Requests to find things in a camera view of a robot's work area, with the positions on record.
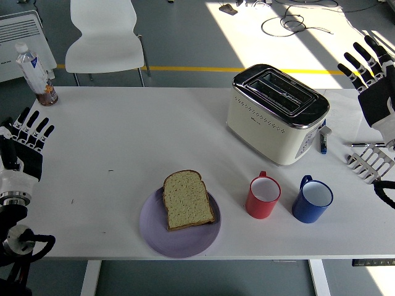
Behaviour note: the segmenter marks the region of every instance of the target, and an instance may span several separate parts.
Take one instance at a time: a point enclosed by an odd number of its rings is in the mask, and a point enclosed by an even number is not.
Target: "bread slice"
[[[173,173],[166,178],[163,188],[169,231],[215,221],[206,185],[197,171]]]

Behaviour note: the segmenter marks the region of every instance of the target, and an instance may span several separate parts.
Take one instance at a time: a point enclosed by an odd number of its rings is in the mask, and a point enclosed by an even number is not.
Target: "chair leg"
[[[74,76],[75,84],[76,84],[77,86],[80,86],[80,82],[79,82],[79,80],[78,80],[77,74],[76,74],[76,73],[73,73],[73,76]]]
[[[143,49],[143,56],[144,56],[144,64],[146,64],[146,68],[147,68],[147,74],[148,77],[151,77],[151,71],[149,69],[149,65],[148,65],[148,61],[147,61],[147,55],[146,55],[146,51],[144,50],[144,45],[143,45],[143,37],[141,35],[137,36],[138,39],[140,39],[140,43],[141,43],[141,48]]]
[[[143,76],[142,76],[142,74],[141,74],[141,69],[140,69],[140,68],[137,68],[137,71],[138,71],[138,75],[140,76],[141,86],[142,86],[142,87],[145,87],[145,85],[144,85],[144,80],[143,80]]]

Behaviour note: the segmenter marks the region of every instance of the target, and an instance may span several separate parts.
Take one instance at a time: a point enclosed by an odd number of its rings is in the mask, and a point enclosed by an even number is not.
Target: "blue mug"
[[[310,175],[302,178],[299,194],[292,206],[292,214],[303,223],[313,223],[333,201],[332,190]]]

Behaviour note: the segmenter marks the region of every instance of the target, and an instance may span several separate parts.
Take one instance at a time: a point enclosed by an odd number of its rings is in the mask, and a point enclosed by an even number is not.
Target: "bread crust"
[[[167,203],[166,203],[166,196],[165,196],[167,181],[169,180],[169,178],[171,178],[171,177],[173,177],[173,176],[175,176],[175,175],[177,175],[177,174],[183,173],[183,172],[195,173],[195,174],[197,174],[197,175],[199,176],[199,180],[200,180],[201,184],[204,186],[204,190],[205,190],[205,193],[206,193],[207,203],[208,203],[208,206],[209,206],[209,208],[210,208],[211,218],[210,218],[210,219],[206,219],[206,220],[201,220],[201,221],[198,221],[198,222],[196,222],[196,223],[188,223],[188,224],[184,224],[184,225],[180,225],[180,226],[172,227],[172,228],[171,228],[171,227],[170,227],[170,224],[169,224],[169,215],[167,215],[167,230],[168,230],[168,231],[175,231],[175,230],[184,229],[184,228],[188,228],[188,227],[192,227],[192,226],[199,226],[199,225],[202,225],[202,224],[211,223],[211,222],[214,222],[214,221],[215,221],[215,216],[214,216],[214,212],[213,212],[213,209],[212,209],[211,204],[210,204],[210,201],[209,201],[209,195],[208,195],[208,193],[207,193],[206,184],[204,184],[204,182],[203,182],[203,180],[202,180],[202,176],[200,175],[200,173],[197,172],[197,171],[194,171],[194,170],[181,170],[181,171],[176,171],[176,172],[172,173],[171,175],[169,175],[169,176],[165,179],[164,185],[163,185],[164,192],[163,192],[162,199],[163,199],[163,203],[164,203],[165,208],[166,208],[166,212],[167,212],[167,213],[169,212],[169,208],[168,208],[168,205],[167,205]]]

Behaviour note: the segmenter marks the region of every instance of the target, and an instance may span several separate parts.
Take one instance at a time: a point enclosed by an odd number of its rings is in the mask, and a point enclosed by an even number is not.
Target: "mug rim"
[[[303,194],[303,188],[304,188],[304,186],[305,186],[306,184],[309,184],[309,183],[312,183],[312,182],[320,183],[320,184],[324,185],[326,188],[328,188],[328,190],[329,190],[329,192],[330,192],[330,194],[331,194],[331,201],[330,201],[327,205],[314,205],[312,202],[310,202],[309,200],[307,200],[307,198],[304,196],[304,194]],[[329,206],[332,204],[332,202],[333,202],[333,192],[332,192],[332,190],[330,189],[330,187],[329,187],[328,185],[326,185],[326,184],[325,184],[324,182],[322,182],[322,181],[314,180],[314,179],[313,179],[313,180],[310,180],[310,181],[308,181],[308,182],[306,182],[306,183],[303,184],[303,186],[302,186],[302,188],[301,188],[300,191],[302,192],[302,198],[303,198],[306,202],[308,202],[310,205],[312,205],[312,206],[314,206],[314,207],[317,207],[317,208],[329,207]]]
[[[251,186],[252,186],[253,182],[254,182],[255,180],[257,180],[257,179],[260,179],[260,178],[268,178],[268,179],[271,179],[274,183],[276,183],[276,185],[277,185],[277,187],[278,187],[278,196],[276,197],[276,199],[273,199],[273,200],[271,200],[271,201],[269,201],[269,202],[264,201],[264,200],[260,200],[260,199],[257,198],[256,195],[252,192]],[[265,204],[269,204],[269,203],[272,203],[272,202],[276,202],[276,201],[280,198],[280,196],[281,196],[281,187],[280,187],[280,184],[279,184],[276,180],[274,180],[272,177],[269,177],[269,176],[258,176],[258,177],[255,177],[255,178],[249,183],[249,192],[251,192],[252,196],[253,196],[258,202],[263,202],[263,203],[265,203]]]

